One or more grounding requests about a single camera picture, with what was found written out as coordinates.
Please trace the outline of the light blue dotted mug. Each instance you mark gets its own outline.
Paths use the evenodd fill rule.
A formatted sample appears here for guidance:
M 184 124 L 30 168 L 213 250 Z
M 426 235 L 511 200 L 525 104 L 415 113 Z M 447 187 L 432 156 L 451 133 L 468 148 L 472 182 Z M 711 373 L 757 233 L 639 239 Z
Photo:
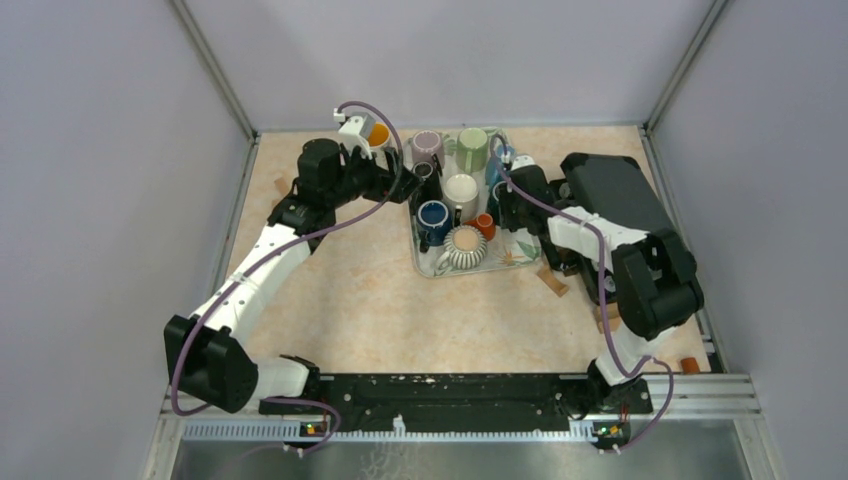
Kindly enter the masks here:
M 499 173 L 500 170 L 503 170 L 506 174 L 510 173 L 511 163 L 515 156 L 516 150 L 511 145 L 504 147 L 498 143 L 494 147 L 494 152 L 488 159 L 484 175 L 485 183 L 489 188 L 503 180 Z

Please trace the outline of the dark green mug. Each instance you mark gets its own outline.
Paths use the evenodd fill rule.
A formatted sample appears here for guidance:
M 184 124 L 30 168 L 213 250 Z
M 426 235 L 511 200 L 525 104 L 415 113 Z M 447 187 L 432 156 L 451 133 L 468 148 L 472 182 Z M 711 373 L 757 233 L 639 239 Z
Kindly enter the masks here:
M 495 225 L 501 224 L 500 194 L 506 187 L 507 184 L 500 181 L 493 184 L 489 192 L 486 212 L 493 218 Z

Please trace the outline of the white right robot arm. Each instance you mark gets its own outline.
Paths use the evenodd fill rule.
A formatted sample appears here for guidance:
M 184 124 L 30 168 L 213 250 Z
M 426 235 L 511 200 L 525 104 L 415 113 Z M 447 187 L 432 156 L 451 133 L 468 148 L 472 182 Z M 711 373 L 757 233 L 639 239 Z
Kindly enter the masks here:
M 605 278 L 621 326 L 602 323 L 606 350 L 590 363 L 586 397 L 612 412 L 627 397 L 627 383 L 641 373 L 661 342 L 704 305 L 697 263 L 647 181 L 627 156 L 571 153 L 560 164 L 569 192 L 559 196 L 536 162 L 520 155 L 502 171 L 500 221 L 510 231 L 538 237 L 554 264 L 566 250 Z

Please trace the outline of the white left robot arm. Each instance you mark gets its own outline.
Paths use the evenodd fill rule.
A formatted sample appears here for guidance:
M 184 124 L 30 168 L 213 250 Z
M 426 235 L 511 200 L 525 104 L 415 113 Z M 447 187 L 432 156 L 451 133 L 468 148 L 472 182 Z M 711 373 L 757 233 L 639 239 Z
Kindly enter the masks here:
M 191 315 L 173 316 L 164 328 L 171 408 L 181 416 L 198 413 L 179 404 L 184 393 L 204 408 L 228 413 L 251 399 L 263 373 L 283 379 L 283 401 L 297 413 L 319 404 L 320 386 L 309 379 L 304 360 L 283 356 L 271 364 L 253 361 L 243 344 L 263 311 L 291 273 L 330 233 L 344 228 L 337 210 L 359 198 L 376 207 L 401 204 L 423 181 L 405 165 L 400 150 L 384 151 L 381 166 L 360 147 L 329 138 L 306 142 L 298 174 L 274 206 L 249 254 L 225 282 Z

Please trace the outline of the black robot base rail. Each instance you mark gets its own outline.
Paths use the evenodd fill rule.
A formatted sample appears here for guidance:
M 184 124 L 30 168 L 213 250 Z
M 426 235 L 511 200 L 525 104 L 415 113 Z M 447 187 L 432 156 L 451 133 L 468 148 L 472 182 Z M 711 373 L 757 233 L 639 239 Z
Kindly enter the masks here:
M 343 432 L 380 432 L 402 419 L 413 433 L 565 431 L 591 415 L 649 414 L 644 380 L 600 398 L 584 374 L 331 374 L 307 384 L 306 405 L 262 395 L 262 415 L 341 417 Z

